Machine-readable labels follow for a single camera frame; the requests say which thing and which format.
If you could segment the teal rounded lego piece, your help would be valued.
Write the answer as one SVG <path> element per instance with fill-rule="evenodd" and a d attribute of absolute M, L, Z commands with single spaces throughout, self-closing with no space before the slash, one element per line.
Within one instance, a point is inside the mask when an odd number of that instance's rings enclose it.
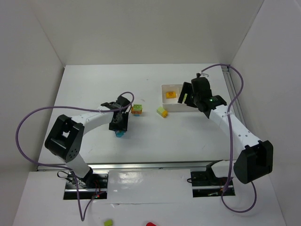
<path fill-rule="evenodd" d="M 123 135 L 124 135 L 124 131 L 115 131 L 115 135 L 116 135 L 116 137 L 122 137 Z"/>

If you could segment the orange lego brick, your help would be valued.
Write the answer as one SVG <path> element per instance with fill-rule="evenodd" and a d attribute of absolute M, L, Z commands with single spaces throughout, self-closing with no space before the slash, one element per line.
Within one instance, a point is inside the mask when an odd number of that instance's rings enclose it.
<path fill-rule="evenodd" d="M 175 91 L 166 92 L 166 99 L 174 99 L 174 98 L 176 98 L 176 92 Z"/>

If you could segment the yellow green lego stack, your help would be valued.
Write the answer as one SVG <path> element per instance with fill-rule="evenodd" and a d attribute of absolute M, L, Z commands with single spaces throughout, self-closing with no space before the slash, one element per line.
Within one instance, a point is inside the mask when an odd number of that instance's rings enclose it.
<path fill-rule="evenodd" d="M 163 118 L 166 118 L 168 116 L 168 111 L 165 110 L 163 107 L 159 107 L 156 111 Z"/>

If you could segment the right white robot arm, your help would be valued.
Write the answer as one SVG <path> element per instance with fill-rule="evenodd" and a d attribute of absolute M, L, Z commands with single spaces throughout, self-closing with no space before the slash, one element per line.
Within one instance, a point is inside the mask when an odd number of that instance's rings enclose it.
<path fill-rule="evenodd" d="M 213 179 L 234 177 L 248 184 L 272 172 L 273 145 L 252 134 L 231 112 L 226 101 L 214 96 L 205 77 L 184 82 L 178 103 L 197 108 L 230 138 L 230 156 L 236 160 L 215 161 L 207 165 L 206 172 Z"/>

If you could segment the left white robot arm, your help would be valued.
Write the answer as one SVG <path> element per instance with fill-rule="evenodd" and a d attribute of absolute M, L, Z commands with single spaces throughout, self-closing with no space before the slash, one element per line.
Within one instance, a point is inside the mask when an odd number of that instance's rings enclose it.
<path fill-rule="evenodd" d="M 45 141 L 45 148 L 58 156 L 68 168 L 73 170 L 75 176 L 86 187 L 95 188 L 101 184 L 101 177 L 96 175 L 92 168 L 81 157 L 79 151 L 82 139 L 88 132 L 108 124 L 109 130 L 116 137 L 122 137 L 127 132 L 128 107 L 130 101 L 119 96 L 114 102 L 101 104 L 104 109 L 89 112 L 82 115 L 68 117 L 60 115 Z"/>

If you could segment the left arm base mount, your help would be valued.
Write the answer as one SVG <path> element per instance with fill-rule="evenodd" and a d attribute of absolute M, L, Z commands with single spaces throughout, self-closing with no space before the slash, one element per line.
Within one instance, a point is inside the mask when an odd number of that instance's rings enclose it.
<path fill-rule="evenodd" d="M 75 180 L 71 173 L 65 172 L 66 176 L 60 176 L 60 172 L 57 173 L 59 178 L 65 180 L 65 189 L 64 189 L 64 200 L 76 200 L 77 191 Z M 81 200 L 89 200 L 95 196 L 96 200 L 105 200 L 107 199 L 107 186 L 109 174 L 107 172 L 99 173 L 99 178 L 92 183 L 92 185 L 86 185 L 84 182 L 78 179 L 79 186 L 79 198 Z"/>

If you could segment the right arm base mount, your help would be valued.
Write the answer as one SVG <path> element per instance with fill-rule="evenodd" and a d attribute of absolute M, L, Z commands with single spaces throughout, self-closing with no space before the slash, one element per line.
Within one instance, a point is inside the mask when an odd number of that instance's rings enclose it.
<path fill-rule="evenodd" d="M 204 171 L 192 171 L 186 180 L 192 185 L 192 195 L 199 197 L 218 197 L 227 181 L 226 177 L 210 179 Z"/>

